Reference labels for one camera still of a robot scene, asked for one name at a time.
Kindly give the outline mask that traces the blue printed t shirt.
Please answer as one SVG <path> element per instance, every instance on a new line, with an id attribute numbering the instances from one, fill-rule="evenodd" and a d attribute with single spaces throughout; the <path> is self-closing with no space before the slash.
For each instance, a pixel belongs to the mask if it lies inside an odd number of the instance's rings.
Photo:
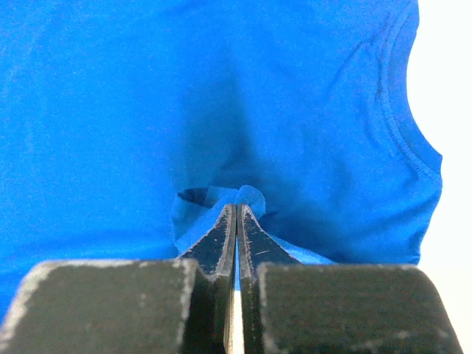
<path id="1" fill-rule="evenodd" d="M 1 309 L 44 260 L 168 259 L 247 203 L 306 263 L 411 263 L 441 155 L 416 1 L 3 1 Z"/>

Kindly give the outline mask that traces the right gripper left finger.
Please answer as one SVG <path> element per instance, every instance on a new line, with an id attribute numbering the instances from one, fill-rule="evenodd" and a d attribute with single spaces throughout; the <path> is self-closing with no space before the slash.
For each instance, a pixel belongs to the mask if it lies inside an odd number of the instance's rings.
<path id="1" fill-rule="evenodd" d="M 230 353 L 236 207 L 174 260 L 63 260 L 23 278 L 3 353 Z"/>

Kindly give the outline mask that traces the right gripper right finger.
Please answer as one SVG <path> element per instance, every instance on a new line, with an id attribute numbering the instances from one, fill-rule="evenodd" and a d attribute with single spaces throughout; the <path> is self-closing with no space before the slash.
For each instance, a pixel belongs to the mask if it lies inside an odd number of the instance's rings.
<path id="1" fill-rule="evenodd" d="M 247 353 L 460 353 L 434 283 L 413 265 L 304 265 L 237 208 Z"/>

